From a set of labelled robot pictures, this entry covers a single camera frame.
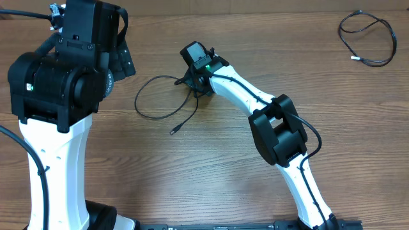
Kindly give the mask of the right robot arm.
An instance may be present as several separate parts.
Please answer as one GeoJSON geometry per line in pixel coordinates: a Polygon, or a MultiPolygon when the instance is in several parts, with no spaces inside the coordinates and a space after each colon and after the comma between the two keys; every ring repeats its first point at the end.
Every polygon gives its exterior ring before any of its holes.
{"type": "Polygon", "coordinates": [[[202,43],[188,44],[180,55],[188,66],[182,83],[205,95],[220,95],[245,113],[258,153],[278,168],[294,198],[299,229],[338,229],[337,219],[322,198],[309,166],[314,154],[307,150],[305,130],[315,129],[299,117],[292,100],[253,86],[202,43]]]}

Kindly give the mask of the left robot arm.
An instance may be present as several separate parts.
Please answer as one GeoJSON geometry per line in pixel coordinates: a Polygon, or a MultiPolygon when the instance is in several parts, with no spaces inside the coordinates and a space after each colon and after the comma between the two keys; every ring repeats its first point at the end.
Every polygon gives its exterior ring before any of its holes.
{"type": "Polygon", "coordinates": [[[28,155],[28,229],[136,229],[113,206],[85,198],[85,152],[93,115],[116,81],[135,75],[126,9],[102,1],[51,4],[52,34],[8,70],[12,138],[28,155]]]}

